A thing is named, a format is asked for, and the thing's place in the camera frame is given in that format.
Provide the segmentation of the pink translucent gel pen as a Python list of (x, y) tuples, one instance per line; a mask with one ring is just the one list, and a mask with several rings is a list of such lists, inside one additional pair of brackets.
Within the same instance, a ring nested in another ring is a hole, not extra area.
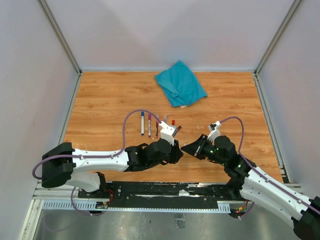
[(159, 137), (159, 122), (156, 121), (156, 125), (155, 125), (155, 137), (158, 138)]

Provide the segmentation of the purple white marker pen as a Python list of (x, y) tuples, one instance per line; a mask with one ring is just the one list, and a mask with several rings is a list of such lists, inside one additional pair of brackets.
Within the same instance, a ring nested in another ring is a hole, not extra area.
[(148, 113), (148, 137), (151, 138), (151, 120), (152, 120), (152, 115)]

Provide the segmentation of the blue white marker pen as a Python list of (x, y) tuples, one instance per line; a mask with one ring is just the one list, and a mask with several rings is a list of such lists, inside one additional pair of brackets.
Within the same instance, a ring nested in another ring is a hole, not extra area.
[(145, 113), (144, 113), (144, 111), (141, 111), (141, 131), (140, 131), (140, 133), (142, 136), (145, 135)]

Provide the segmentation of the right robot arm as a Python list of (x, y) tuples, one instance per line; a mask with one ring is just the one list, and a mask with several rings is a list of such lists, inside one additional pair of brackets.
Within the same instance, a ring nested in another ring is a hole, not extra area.
[(227, 136), (210, 141), (202, 135), (181, 150), (222, 165), (230, 177), (226, 188), (230, 199), (243, 198), (270, 211), (288, 223), (301, 240), (320, 238), (320, 198), (310, 198), (275, 180), (252, 161), (245, 160)]

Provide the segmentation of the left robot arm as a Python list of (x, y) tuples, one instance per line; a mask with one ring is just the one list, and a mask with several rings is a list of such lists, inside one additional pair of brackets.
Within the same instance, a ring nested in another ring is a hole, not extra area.
[(69, 185), (101, 198), (107, 193), (103, 171), (141, 172), (176, 164), (183, 155), (177, 140), (170, 144), (162, 138), (116, 151), (81, 150), (64, 142), (43, 155), (41, 185), (47, 189)]

